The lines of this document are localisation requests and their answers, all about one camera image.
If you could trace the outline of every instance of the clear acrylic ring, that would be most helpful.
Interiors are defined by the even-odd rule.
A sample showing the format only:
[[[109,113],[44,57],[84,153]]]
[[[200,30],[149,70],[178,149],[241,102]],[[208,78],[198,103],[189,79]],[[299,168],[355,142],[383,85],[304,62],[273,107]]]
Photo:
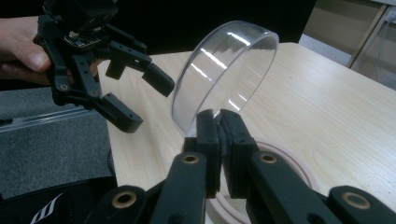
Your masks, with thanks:
[[[278,36],[258,25],[230,21],[193,51],[177,79],[172,119],[195,136],[195,117],[205,109],[239,112],[262,83],[276,55]]]

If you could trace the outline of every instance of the wooden table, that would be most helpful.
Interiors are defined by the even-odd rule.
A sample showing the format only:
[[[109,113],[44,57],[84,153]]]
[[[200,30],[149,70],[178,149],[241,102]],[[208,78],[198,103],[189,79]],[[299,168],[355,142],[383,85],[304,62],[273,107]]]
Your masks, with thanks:
[[[153,56],[174,80],[189,52]],[[123,133],[108,123],[119,185],[149,189],[168,173],[183,136],[170,115],[172,96],[152,89],[135,70],[104,77],[144,123]],[[350,185],[396,211],[396,92],[303,46],[279,45],[259,89],[241,111],[252,136],[290,149],[318,182],[319,191]]]

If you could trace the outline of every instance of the human hand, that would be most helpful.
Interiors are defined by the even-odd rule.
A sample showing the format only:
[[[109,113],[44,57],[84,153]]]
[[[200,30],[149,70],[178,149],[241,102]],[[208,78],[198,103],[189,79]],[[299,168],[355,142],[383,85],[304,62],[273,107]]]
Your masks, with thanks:
[[[49,85],[47,53],[34,43],[38,17],[0,19],[0,78]]]

